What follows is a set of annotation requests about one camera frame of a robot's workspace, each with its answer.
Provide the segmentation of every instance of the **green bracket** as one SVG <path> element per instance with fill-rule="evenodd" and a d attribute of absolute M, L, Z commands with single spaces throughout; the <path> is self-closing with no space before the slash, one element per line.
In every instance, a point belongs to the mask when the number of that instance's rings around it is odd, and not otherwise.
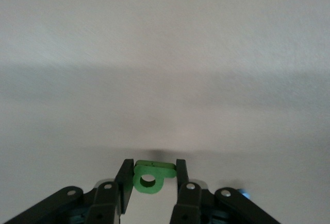
<path fill-rule="evenodd" d="M 145 181 L 143 175 L 152 175 L 155 180 Z M 174 178 L 176 176 L 176 166 L 172 163 L 155 161 L 137 161 L 134 167 L 133 185 L 135 189 L 142 193 L 155 194 L 164 185 L 164 178 Z"/>

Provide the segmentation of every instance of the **white surface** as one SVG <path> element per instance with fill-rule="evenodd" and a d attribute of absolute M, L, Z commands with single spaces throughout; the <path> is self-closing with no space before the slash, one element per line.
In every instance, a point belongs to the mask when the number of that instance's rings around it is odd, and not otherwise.
<path fill-rule="evenodd" d="M 1 0 L 0 222 L 125 158 L 183 158 L 328 224 L 329 45 L 329 0 Z M 122 223 L 167 223 L 174 188 Z"/>

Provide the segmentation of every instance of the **hole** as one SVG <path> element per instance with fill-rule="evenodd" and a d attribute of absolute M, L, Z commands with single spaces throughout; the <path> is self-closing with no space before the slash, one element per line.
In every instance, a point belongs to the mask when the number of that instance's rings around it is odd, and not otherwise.
<path fill-rule="evenodd" d="M 146 174 L 146 175 L 142 175 L 142 177 L 140 178 L 140 183 L 144 187 L 152 187 L 155 185 L 156 179 L 154 176 L 150 174 Z"/>
<path fill-rule="evenodd" d="M 155 177 L 152 176 L 151 174 L 146 174 L 142 176 L 143 180 L 146 182 L 152 182 L 155 180 Z"/>
<path fill-rule="evenodd" d="M 104 186 L 104 189 L 111 189 L 112 188 L 112 184 L 106 184 L 105 186 Z"/>
<path fill-rule="evenodd" d="M 195 189 L 195 185 L 192 183 L 187 184 L 188 189 Z"/>
<path fill-rule="evenodd" d="M 202 214 L 201 215 L 201 224 L 208 224 L 210 222 L 210 219 L 207 217 L 207 215 Z"/>
<path fill-rule="evenodd" d="M 67 193 L 68 196 L 73 196 L 74 194 L 76 194 L 76 191 L 68 191 Z"/>

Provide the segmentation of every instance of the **metal screw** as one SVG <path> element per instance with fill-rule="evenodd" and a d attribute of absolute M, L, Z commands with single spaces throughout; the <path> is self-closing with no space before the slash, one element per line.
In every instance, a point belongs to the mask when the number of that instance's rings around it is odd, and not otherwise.
<path fill-rule="evenodd" d="M 230 191 L 227 191 L 226 189 L 221 191 L 221 195 L 224 197 L 230 197 L 232 194 L 230 193 Z"/>
<path fill-rule="evenodd" d="M 105 186 L 104 186 L 104 189 L 111 189 L 112 188 L 112 184 L 106 184 Z"/>
<path fill-rule="evenodd" d="M 187 184 L 188 189 L 195 189 L 195 185 L 192 183 Z"/>
<path fill-rule="evenodd" d="M 73 196 L 74 194 L 76 194 L 76 191 L 68 191 L 67 193 L 68 196 Z"/>

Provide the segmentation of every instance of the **green plastic part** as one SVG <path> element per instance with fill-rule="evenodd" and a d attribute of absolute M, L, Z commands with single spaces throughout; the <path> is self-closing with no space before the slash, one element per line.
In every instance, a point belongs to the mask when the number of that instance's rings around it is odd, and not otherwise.
<path fill-rule="evenodd" d="M 143 175 L 152 175 L 155 180 L 145 181 Z M 133 185 L 135 189 L 142 193 L 155 194 L 164 185 L 164 178 L 174 178 L 176 176 L 176 166 L 172 163 L 155 161 L 137 161 L 134 167 Z"/>

